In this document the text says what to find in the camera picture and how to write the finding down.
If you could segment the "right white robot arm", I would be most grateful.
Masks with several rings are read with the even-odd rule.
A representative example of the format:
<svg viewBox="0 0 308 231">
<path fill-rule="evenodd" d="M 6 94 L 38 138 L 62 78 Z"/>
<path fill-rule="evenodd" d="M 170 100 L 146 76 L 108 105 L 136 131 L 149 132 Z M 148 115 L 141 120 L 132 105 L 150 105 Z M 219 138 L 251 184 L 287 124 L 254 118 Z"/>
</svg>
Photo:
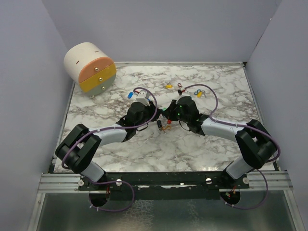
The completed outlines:
<svg viewBox="0 0 308 231">
<path fill-rule="evenodd" d="M 233 126 L 227 121 L 219 123 L 200 113 L 190 96 L 172 100 L 162 115 L 170 121 L 185 123 L 195 134 L 217 136 L 237 143 L 241 156 L 231 162 L 221 176 L 221 183 L 226 188 L 234 187 L 242 175 L 262 168 L 277 151 L 277 146 L 259 121 L 253 119 Z"/>
</svg>

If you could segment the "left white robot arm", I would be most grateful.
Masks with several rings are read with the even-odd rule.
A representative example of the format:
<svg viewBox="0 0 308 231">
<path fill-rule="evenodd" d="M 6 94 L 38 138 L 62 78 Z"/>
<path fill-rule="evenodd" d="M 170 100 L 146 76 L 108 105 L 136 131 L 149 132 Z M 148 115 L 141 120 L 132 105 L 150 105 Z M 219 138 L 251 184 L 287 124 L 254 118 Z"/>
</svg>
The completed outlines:
<svg viewBox="0 0 308 231">
<path fill-rule="evenodd" d="M 92 159 L 101 146 L 130 140 L 139 127 L 147 126 L 157 120 L 160 110 L 157 100 L 146 100 L 149 105 L 134 102 L 127 114 L 114 125 L 90 130 L 83 124 L 76 125 L 55 150 L 64 167 L 87 177 L 90 185 L 101 190 L 106 185 L 105 170 Z"/>
</svg>

